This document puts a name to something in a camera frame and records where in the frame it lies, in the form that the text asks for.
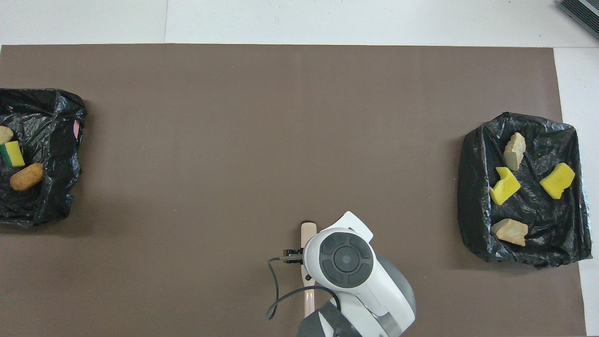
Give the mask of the orange-brown foam cylinder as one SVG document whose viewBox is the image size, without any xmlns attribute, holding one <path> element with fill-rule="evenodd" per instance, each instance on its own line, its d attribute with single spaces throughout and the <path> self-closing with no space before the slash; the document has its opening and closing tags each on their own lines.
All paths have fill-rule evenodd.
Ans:
<svg viewBox="0 0 599 337">
<path fill-rule="evenodd" d="M 40 183 L 44 178 L 44 165 L 33 163 L 18 171 L 9 180 L 9 186 L 16 191 L 29 190 Z"/>
</svg>

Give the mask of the green and yellow sponge piece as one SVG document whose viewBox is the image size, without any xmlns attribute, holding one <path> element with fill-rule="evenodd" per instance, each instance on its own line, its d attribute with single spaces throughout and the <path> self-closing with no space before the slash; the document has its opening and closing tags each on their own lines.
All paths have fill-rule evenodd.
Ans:
<svg viewBox="0 0 599 337">
<path fill-rule="evenodd" d="M 500 180 L 489 189 L 489 194 L 496 205 L 502 205 L 521 188 L 521 185 L 508 167 L 496 167 L 496 172 Z"/>
</svg>

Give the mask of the yellow curved sponge wedge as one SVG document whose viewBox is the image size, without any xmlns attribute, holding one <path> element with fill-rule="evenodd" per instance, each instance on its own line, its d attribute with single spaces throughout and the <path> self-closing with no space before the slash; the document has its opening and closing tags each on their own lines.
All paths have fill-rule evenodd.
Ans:
<svg viewBox="0 0 599 337">
<path fill-rule="evenodd" d="M 0 145 L 0 157 L 6 167 L 23 167 L 25 162 L 18 141 L 9 141 Z"/>
</svg>

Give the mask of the brown table mat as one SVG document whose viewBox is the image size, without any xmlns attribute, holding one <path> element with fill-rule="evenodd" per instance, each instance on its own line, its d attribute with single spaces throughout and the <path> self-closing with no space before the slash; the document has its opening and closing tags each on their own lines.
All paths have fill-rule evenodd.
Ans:
<svg viewBox="0 0 599 337">
<path fill-rule="evenodd" d="M 462 243 L 464 136 L 560 121 L 550 48 L 4 45 L 0 88 L 88 110 L 67 219 L 0 227 L 0 337 L 293 337 L 267 260 L 351 211 L 413 286 L 406 337 L 586 334 L 577 264 Z"/>
</svg>

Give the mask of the pale beige foam chunk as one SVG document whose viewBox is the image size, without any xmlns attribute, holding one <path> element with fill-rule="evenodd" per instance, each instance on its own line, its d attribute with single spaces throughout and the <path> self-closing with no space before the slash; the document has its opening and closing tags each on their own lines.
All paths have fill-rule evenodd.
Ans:
<svg viewBox="0 0 599 337">
<path fill-rule="evenodd" d="M 503 219 L 491 226 L 491 233 L 499 240 L 526 246 L 528 225 L 514 219 Z"/>
<path fill-rule="evenodd" d="M 526 139 L 519 132 L 515 132 L 511 136 L 511 140 L 508 141 L 504 148 L 503 157 L 506 166 L 511 171 L 518 171 L 522 160 L 524 159 L 524 153 L 526 152 Z"/>
</svg>

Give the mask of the black bagged bin pink spot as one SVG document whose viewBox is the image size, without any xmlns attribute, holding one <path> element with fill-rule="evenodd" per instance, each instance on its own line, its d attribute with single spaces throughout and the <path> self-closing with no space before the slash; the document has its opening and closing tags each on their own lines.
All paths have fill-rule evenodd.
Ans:
<svg viewBox="0 0 599 337">
<path fill-rule="evenodd" d="M 6 167 L 0 157 L 0 224 L 29 228 L 68 217 L 71 189 L 81 166 L 78 150 L 87 110 L 83 100 L 60 89 L 0 89 L 0 125 L 14 132 L 25 162 Z M 33 163 L 44 165 L 44 178 L 29 190 L 16 191 L 9 180 Z"/>
</svg>

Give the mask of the beige hand brush black bristles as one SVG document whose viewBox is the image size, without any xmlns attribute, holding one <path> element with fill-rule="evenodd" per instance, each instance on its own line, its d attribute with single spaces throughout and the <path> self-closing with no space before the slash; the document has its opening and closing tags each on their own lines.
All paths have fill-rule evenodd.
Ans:
<svg viewBox="0 0 599 337">
<path fill-rule="evenodd" d="M 314 222 L 304 221 L 301 224 L 301 248 L 305 248 L 306 243 L 317 233 L 317 226 Z M 301 276 L 303 286 L 314 286 L 316 282 L 314 279 L 308 277 L 308 272 L 304 265 L 301 266 Z M 303 292 L 304 294 L 304 316 L 309 316 L 315 310 L 314 305 L 314 290 L 308 289 Z"/>
</svg>

